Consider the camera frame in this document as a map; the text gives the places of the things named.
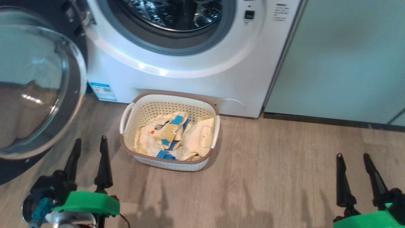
wooden floor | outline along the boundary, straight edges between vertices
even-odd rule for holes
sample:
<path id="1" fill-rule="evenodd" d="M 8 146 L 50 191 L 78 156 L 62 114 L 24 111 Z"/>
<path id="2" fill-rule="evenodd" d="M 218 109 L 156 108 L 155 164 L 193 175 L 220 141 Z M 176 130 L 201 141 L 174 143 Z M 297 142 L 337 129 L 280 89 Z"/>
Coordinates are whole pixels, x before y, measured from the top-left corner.
<path id="1" fill-rule="evenodd" d="M 369 153 L 388 188 L 405 190 L 405 134 L 283 120 L 223 117 L 216 153 L 200 172 L 144 165 L 121 145 L 126 105 L 85 99 L 74 125 L 34 167 L 0 186 L 1 227 L 26 228 L 21 203 L 40 175 L 63 168 L 83 140 L 77 183 L 93 186 L 102 135 L 109 142 L 114 186 L 132 228 L 322 228 L 343 214 L 336 206 L 336 154 L 343 153 L 356 208 L 375 211 L 362 161 Z M 108 218 L 106 228 L 125 228 Z"/>

plastic basket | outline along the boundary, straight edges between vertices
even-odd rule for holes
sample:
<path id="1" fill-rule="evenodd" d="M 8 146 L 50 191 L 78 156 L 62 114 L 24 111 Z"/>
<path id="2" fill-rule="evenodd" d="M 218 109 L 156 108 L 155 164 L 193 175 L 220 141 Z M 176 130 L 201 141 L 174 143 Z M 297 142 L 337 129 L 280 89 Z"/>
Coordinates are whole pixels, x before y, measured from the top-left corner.
<path id="1" fill-rule="evenodd" d="M 137 153 L 134 149 L 134 140 L 139 126 L 146 125 L 148 121 L 158 115 L 168 115 L 177 111 L 187 112 L 192 123 L 195 123 L 197 117 L 215 118 L 214 136 L 208 154 L 196 161 L 178 161 Z M 178 171 L 197 171 L 202 169 L 214 152 L 219 131 L 220 116 L 215 105 L 209 100 L 198 96 L 177 92 L 154 92 L 139 95 L 124 110 L 119 125 L 123 145 L 138 161 L 151 166 Z"/>

green plastic bracket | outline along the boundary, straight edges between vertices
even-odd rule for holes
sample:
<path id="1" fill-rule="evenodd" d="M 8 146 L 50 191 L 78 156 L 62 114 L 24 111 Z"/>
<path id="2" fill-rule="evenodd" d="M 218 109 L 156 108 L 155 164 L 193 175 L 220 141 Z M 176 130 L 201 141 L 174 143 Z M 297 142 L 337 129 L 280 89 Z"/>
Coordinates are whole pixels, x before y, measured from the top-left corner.
<path id="1" fill-rule="evenodd" d="M 101 215 L 119 215 L 119 201 L 102 193 L 72 191 L 66 203 L 53 208 L 53 211 L 71 211 Z"/>
<path id="2" fill-rule="evenodd" d="M 355 215 L 333 224 L 334 228 L 405 228 L 398 224 L 388 211 Z"/>

brown basket rim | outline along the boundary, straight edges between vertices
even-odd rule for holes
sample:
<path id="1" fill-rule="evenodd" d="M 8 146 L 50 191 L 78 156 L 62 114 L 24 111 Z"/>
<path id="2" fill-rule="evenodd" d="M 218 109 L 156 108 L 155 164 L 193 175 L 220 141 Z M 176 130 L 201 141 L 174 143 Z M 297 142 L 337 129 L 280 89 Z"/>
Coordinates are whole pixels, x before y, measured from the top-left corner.
<path id="1" fill-rule="evenodd" d="M 205 98 L 202 98 L 202 97 L 199 97 L 197 95 L 188 94 L 188 93 L 182 93 L 182 92 L 169 92 L 169 91 L 145 92 L 145 93 L 142 93 L 139 96 L 137 96 L 134 99 L 133 103 L 136 103 L 139 99 L 141 99 L 142 97 L 148 96 L 148 95 L 166 95 L 166 96 L 174 96 L 174 97 L 185 97 L 185 98 L 190 98 L 190 99 L 202 101 L 202 102 L 205 102 L 205 103 L 209 104 L 215 110 L 215 114 L 217 116 L 220 115 L 220 112 L 218 111 L 217 106 L 215 106 L 215 104 L 213 104 L 212 101 L 210 101 L 208 99 L 205 99 Z M 201 163 L 201 162 L 205 161 L 214 152 L 214 149 L 211 148 L 205 157 L 203 157 L 203 158 L 201 158 L 199 160 L 196 160 L 196 161 L 179 161 L 179 160 L 169 160 L 169 159 L 163 159 L 163 158 L 158 158 L 158 157 L 151 157 L 151 156 L 140 154 L 140 153 L 138 153 L 136 151 L 133 151 L 133 150 L 129 149 L 127 147 L 127 145 L 125 144 L 124 135 L 123 134 L 120 134 L 120 135 L 121 135 L 121 141 L 124 144 L 125 149 L 128 150 L 130 152 L 130 154 L 133 154 L 135 156 L 140 156 L 140 157 L 143 157 L 143 158 L 146 158 L 146 159 L 154 160 L 154 161 L 162 161 L 162 162 L 168 162 L 168 163 L 174 163 L 174 164 L 189 164 L 189 165 L 192 165 L 192 164 L 198 164 L 198 163 Z"/>

blue and white sticker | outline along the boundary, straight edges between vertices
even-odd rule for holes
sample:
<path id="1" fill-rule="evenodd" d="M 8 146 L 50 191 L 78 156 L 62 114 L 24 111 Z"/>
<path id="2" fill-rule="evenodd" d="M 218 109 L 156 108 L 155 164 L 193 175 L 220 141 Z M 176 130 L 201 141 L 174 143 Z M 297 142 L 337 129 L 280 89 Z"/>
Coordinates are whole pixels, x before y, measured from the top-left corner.
<path id="1" fill-rule="evenodd" d="M 110 85 L 102 84 L 102 83 L 95 83 L 90 82 L 92 89 L 99 100 L 102 101 L 116 101 L 117 98 L 115 97 L 113 90 L 111 90 Z"/>

